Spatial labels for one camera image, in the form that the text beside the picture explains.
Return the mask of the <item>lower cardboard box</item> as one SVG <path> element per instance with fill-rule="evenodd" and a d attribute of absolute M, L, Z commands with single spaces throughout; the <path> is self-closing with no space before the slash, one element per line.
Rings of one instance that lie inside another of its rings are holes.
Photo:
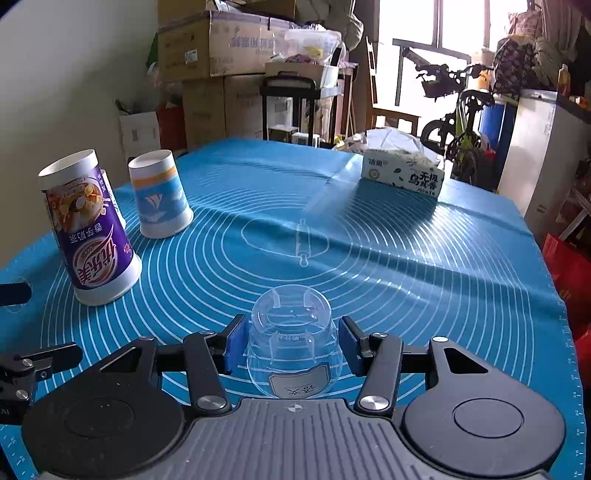
<path fill-rule="evenodd" d="M 263 137 L 263 75 L 233 75 L 182 84 L 187 147 L 238 137 Z"/>

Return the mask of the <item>grey curtain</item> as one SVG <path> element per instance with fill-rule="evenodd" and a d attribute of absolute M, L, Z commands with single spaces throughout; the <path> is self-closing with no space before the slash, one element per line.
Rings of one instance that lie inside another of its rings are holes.
<path fill-rule="evenodd" d="M 363 37 L 363 22 L 356 17 L 355 0 L 297 0 L 297 22 L 321 24 L 341 33 L 348 51 L 358 46 Z"/>

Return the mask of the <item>clear plastic bag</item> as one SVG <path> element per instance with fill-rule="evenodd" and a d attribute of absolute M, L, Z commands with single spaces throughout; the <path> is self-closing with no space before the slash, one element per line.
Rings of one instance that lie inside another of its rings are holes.
<path fill-rule="evenodd" d="M 344 50 L 342 34 L 332 30 L 290 29 L 284 34 L 284 41 L 284 56 L 301 55 L 321 65 L 331 64 L 335 52 Z"/>

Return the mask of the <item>blue white paper cup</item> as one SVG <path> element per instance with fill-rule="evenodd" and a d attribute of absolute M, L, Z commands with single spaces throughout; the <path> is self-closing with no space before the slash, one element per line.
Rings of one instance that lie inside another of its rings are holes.
<path fill-rule="evenodd" d="M 170 150 L 156 150 L 128 163 L 140 232 L 150 239 L 171 237 L 190 225 L 193 211 Z"/>

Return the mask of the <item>large cardboard box top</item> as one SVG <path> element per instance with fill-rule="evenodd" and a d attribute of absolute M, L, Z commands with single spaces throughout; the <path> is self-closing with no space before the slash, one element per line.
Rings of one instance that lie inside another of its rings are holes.
<path fill-rule="evenodd" d="M 297 27 L 224 1 L 159 1 L 157 13 L 157 63 L 168 83 L 263 73 Z"/>

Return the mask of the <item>blue water barrel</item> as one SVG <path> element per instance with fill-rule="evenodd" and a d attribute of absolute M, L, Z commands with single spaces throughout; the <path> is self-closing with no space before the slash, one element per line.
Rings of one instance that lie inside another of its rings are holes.
<path fill-rule="evenodd" d="M 506 160 L 517 116 L 518 102 L 503 96 L 495 96 L 495 104 L 482 112 L 479 131 L 496 153 L 496 160 Z"/>

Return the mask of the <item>white chest freezer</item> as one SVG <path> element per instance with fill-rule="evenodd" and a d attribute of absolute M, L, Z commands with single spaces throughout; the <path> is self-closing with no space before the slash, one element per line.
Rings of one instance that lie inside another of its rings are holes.
<path fill-rule="evenodd" d="M 497 192 L 514 202 L 539 245 L 554 228 L 589 144 L 589 110 L 553 91 L 521 93 Z"/>

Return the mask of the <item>black bicycle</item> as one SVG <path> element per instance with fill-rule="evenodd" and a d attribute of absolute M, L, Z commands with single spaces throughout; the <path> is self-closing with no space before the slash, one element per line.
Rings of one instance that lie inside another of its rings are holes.
<path fill-rule="evenodd" d="M 452 163 L 451 177 L 487 190 L 494 190 L 493 161 L 487 157 L 483 136 L 475 128 L 477 114 L 495 105 L 489 89 L 471 89 L 470 78 L 477 79 L 492 70 L 480 63 L 452 71 L 446 64 L 431 64 L 406 47 L 402 55 L 414 63 L 425 96 L 438 100 L 455 94 L 454 110 L 429 122 L 420 135 L 424 147 Z"/>

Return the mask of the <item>purple milk tea paper cup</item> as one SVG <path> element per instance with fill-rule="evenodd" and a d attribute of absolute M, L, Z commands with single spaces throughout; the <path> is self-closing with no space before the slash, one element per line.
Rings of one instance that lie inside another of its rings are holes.
<path fill-rule="evenodd" d="M 139 280 L 142 264 L 116 212 L 94 150 L 38 173 L 48 217 L 77 300 L 108 304 Z"/>

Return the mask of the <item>clear plastic cup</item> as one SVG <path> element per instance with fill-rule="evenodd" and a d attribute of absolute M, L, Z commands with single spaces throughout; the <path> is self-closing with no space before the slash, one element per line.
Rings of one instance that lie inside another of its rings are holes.
<path fill-rule="evenodd" d="M 246 367 L 263 395 L 321 396 L 339 379 L 343 362 L 332 307 L 321 292 L 290 284 L 257 299 L 250 315 Z"/>

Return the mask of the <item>blue silicone baking mat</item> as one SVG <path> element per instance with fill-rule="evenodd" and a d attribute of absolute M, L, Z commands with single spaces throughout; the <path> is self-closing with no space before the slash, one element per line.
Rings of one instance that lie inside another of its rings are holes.
<path fill-rule="evenodd" d="M 180 158 L 193 222 L 143 237 L 129 186 L 114 193 L 142 262 L 134 287 L 80 304 L 46 235 L 1 272 L 31 300 L 1 311 L 1 347 L 75 342 L 89 365 L 140 337 L 175 343 L 247 314 L 270 288 L 308 285 L 368 332 L 424 345 L 445 336 L 548 398 L 567 436 L 551 474 L 585 475 L 582 387 L 566 309 L 508 199 L 455 181 L 438 198 L 363 179 L 358 156 L 226 140 Z"/>

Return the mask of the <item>wooden chair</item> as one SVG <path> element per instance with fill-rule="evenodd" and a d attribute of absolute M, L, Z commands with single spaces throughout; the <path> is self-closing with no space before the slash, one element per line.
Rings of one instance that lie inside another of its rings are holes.
<path fill-rule="evenodd" d="M 365 38 L 365 42 L 367 58 L 365 130 L 379 128 L 379 119 L 382 118 L 384 120 L 382 127 L 398 128 L 400 122 L 405 122 L 410 125 L 410 133 L 417 136 L 420 117 L 394 107 L 393 103 L 388 103 L 387 98 L 379 93 L 376 51 L 368 37 Z"/>

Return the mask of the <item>white tissue box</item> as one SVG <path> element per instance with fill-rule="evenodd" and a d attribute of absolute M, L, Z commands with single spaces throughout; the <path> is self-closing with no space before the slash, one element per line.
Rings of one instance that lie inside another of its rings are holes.
<path fill-rule="evenodd" d="M 363 179 L 438 198 L 445 173 L 438 154 L 397 128 L 367 131 Z"/>

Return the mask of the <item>red gift bag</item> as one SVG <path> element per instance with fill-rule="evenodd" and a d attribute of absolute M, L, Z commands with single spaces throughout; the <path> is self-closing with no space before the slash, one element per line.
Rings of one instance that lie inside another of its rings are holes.
<path fill-rule="evenodd" d="M 566 305 L 573 337 L 578 340 L 590 326 L 590 258 L 551 234 L 545 237 L 542 253 L 555 288 Z"/>

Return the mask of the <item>patterned fabric bag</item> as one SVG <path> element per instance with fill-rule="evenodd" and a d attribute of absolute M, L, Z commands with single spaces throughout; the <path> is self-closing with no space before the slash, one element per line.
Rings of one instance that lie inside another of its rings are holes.
<path fill-rule="evenodd" d="M 524 89 L 536 89 L 541 82 L 535 43 L 526 36 L 507 36 L 497 44 L 493 60 L 492 90 L 496 94 L 519 96 Z"/>

